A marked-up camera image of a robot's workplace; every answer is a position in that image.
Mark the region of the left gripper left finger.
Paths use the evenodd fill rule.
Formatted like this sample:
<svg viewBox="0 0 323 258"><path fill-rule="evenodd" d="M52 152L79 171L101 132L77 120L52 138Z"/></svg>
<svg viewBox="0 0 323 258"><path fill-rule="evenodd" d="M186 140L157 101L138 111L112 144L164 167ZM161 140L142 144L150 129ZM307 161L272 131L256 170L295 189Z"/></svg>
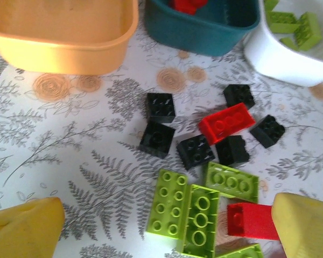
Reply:
<svg viewBox="0 0 323 258"><path fill-rule="evenodd" d="M0 258L52 258L64 221L58 197L0 210Z"/></svg>

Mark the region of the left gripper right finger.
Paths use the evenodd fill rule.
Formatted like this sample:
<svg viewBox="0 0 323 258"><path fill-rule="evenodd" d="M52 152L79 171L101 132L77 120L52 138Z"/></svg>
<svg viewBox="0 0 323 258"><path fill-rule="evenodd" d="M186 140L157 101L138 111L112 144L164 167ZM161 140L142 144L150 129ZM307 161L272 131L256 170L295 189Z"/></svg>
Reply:
<svg viewBox="0 0 323 258"><path fill-rule="evenodd" d="M323 201L278 193L271 215L287 258L323 258Z"/></svg>

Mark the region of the green lego brick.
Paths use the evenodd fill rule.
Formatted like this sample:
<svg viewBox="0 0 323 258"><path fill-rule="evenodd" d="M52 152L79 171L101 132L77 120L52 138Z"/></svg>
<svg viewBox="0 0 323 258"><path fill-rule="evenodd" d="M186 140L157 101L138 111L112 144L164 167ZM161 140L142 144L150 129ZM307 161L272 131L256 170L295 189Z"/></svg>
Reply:
<svg viewBox="0 0 323 258"><path fill-rule="evenodd" d="M272 33L293 33L300 26L296 16L291 12L268 11L265 16Z"/></svg>
<svg viewBox="0 0 323 258"><path fill-rule="evenodd" d="M293 51L299 51L298 45L290 37L281 38L279 42Z"/></svg>
<svg viewBox="0 0 323 258"><path fill-rule="evenodd" d="M265 11L272 11L279 3L279 0L263 0L263 2Z"/></svg>
<svg viewBox="0 0 323 258"><path fill-rule="evenodd" d="M146 231L178 239L184 209L186 175L160 169Z"/></svg>
<svg viewBox="0 0 323 258"><path fill-rule="evenodd" d="M258 176L213 161L205 170L205 187L217 190L227 198L258 203L258 184Z"/></svg>
<svg viewBox="0 0 323 258"><path fill-rule="evenodd" d="M296 43L299 50L308 51L322 39L317 15L313 12L305 12L300 16L298 24L299 27L294 32Z"/></svg>
<svg viewBox="0 0 323 258"><path fill-rule="evenodd" d="M248 246L216 255L215 258L264 258L260 244Z"/></svg>
<svg viewBox="0 0 323 258"><path fill-rule="evenodd" d="M187 186L177 252L198 258L214 258L219 199L217 190L196 184Z"/></svg>

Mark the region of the black lego brick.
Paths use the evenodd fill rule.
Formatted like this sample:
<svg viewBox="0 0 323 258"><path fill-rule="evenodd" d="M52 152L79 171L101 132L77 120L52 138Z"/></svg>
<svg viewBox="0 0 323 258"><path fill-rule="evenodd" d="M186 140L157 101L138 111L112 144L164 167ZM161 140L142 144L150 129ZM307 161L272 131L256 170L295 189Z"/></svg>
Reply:
<svg viewBox="0 0 323 258"><path fill-rule="evenodd" d="M274 116L267 115L249 132L264 148L269 148L282 137L285 133L285 127L279 124Z"/></svg>
<svg viewBox="0 0 323 258"><path fill-rule="evenodd" d="M203 134L179 142L177 150L186 170L215 159L215 155Z"/></svg>
<svg viewBox="0 0 323 258"><path fill-rule="evenodd" d="M255 100L248 84L230 84L224 91L227 107L243 103L247 109L255 105Z"/></svg>
<svg viewBox="0 0 323 258"><path fill-rule="evenodd" d="M175 129L150 120L146 126L138 149L164 159L169 153L174 134Z"/></svg>
<svg viewBox="0 0 323 258"><path fill-rule="evenodd" d="M175 119L175 108L172 94L147 93L146 114L148 120L169 124Z"/></svg>
<svg viewBox="0 0 323 258"><path fill-rule="evenodd" d="M245 149L245 140L240 135L232 135L224 138L215 145L219 163L224 166L234 167L246 163L250 159Z"/></svg>

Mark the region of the floral tablecloth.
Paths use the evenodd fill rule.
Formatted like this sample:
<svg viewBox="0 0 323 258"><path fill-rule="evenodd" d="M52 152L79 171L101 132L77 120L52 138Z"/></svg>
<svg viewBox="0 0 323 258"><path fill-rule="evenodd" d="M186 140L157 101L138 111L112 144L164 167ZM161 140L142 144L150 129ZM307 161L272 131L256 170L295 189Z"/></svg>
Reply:
<svg viewBox="0 0 323 258"><path fill-rule="evenodd" d="M248 132L259 202L278 192L323 201L323 85L301 88L253 71L241 45L208 58L160 45L138 29L124 64L108 75L31 73L0 57L0 210L59 197L66 220L54 258L189 258L173 239L146 232L158 170L184 173L175 147L165 159L138 150L145 97L171 93L174 141L225 106L224 88L251 87L256 120L270 114L286 132L264 148Z"/></svg>

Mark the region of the white plastic container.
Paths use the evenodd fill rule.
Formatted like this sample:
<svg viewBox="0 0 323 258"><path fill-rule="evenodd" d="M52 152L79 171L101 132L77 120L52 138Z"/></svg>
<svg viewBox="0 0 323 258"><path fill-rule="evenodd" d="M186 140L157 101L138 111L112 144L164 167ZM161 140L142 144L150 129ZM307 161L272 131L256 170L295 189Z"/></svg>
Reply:
<svg viewBox="0 0 323 258"><path fill-rule="evenodd" d="M279 40L281 34L270 31L265 17L264 0L259 0L260 22L243 40L247 61L260 74L280 81L312 87L323 82L323 0L278 0L275 11L305 12L317 15L322 40L309 51L296 52Z"/></svg>

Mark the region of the orange plastic container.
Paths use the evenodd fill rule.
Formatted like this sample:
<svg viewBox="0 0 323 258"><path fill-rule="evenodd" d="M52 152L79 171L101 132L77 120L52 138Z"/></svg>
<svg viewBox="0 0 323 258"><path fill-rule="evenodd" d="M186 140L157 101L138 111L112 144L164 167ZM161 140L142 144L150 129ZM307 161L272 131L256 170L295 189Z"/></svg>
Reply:
<svg viewBox="0 0 323 258"><path fill-rule="evenodd" d="M0 55L28 71L117 69L138 25L138 0L0 0Z"/></svg>

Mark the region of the teal plastic container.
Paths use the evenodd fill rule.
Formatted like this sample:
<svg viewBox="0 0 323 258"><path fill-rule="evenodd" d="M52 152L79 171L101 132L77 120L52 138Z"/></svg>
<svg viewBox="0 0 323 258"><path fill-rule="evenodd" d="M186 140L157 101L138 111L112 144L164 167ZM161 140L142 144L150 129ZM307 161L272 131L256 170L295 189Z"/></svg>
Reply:
<svg viewBox="0 0 323 258"><path fill-rule="evenodd" d="M221 56L260 21L259 0L208 0L194 15L171 7L171 0L146 0L144 25L155 41L206 56Z"/></svg>

